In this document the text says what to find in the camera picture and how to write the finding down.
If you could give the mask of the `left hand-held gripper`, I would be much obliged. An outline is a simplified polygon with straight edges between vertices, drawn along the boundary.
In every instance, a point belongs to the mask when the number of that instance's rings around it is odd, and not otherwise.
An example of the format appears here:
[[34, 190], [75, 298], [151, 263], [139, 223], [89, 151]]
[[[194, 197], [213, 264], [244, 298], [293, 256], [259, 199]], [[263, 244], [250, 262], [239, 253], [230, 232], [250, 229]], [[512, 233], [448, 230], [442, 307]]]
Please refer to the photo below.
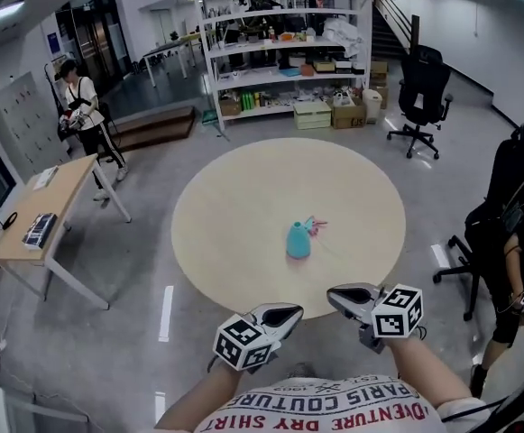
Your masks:
[[255, 372], [267, 364], [303, 318], [304, 309], [292, 303], [266, 303], [251, 311], [252, 323], [234, 314], [216, 331], [214, 355], [238, 372]]

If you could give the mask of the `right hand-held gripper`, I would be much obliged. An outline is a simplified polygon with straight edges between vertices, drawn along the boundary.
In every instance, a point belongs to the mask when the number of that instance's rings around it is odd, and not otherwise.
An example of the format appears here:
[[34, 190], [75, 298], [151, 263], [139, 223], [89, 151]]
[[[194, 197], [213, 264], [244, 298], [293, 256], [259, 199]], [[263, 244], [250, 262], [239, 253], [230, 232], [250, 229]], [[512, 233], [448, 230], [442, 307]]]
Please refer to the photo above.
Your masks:
[[327, 300], [344, 317], [361, 320], [359, 341], [379, 354], [386, 339], [410, 337], [424, 317], [422, 290], [398, 284], [390, 291], [365, 282], [330, 288]]

